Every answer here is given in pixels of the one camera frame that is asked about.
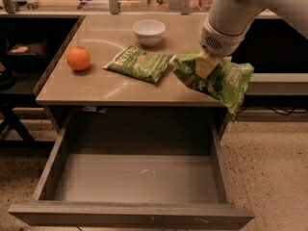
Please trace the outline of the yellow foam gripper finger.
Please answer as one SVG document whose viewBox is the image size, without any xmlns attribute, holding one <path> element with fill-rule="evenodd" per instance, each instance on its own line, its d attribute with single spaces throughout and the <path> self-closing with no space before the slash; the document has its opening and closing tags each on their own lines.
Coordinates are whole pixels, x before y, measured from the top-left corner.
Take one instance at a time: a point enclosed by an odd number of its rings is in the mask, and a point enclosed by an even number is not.
<svg viewBox="0 0 308 231">
<path fill-rule="evenodd" d="M 196 57 L 195 73 L 202 79 L 206 79 L 220 61 L 221 58 L 214 57 L 207 52 L 201 52 Z"/>
</svg>

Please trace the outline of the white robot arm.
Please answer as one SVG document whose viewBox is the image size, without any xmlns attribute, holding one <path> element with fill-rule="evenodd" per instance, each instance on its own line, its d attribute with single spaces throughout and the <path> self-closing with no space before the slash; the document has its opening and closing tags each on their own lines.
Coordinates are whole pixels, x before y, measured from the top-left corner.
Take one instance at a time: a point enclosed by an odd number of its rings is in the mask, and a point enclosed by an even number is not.
<svg viewBox="0 0 308 231">
<path fill-rule="evenodd" d="M 305 74 L 308 0 L 214 0 L 200 46 L 258 73 Z"/>
</svg>

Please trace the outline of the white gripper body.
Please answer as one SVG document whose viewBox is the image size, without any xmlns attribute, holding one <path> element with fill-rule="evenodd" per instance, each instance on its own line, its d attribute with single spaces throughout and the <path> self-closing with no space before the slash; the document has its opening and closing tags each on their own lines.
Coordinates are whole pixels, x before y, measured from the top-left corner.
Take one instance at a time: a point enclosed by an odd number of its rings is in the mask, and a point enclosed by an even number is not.
<svg viewBox="0 0 308 231">
<path fill-rule="evenodd" d="M 209 54 L 224 58 L 232 55 L 243 40 L 244 35 L 228 36 L 220 33 L 211 25 L 209 18 L 206 17 L 200 31 L 199 44 Z"/>
</svg>

